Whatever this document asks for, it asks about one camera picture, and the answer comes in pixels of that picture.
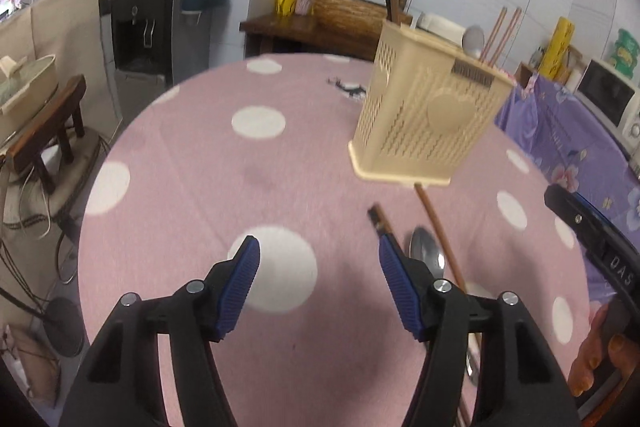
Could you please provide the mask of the person's right hand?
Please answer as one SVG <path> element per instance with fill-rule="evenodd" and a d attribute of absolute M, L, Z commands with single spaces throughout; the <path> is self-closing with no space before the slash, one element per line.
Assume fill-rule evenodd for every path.
<path fill-rule="evenodd" d="M 575 398 L 580 397 L 594 384 L 594 370 L 607 355 L 620 371 L 624 383 L 639 364 L 639 345 L 622 334 L 614 335 L 606 346 L 602 343 L 602 326 L 608 316 L 609 305 L 602 306 L 591 321 L 591 329 L 579 347 L 577 358 L 570 367 L 567 384 Z"/>

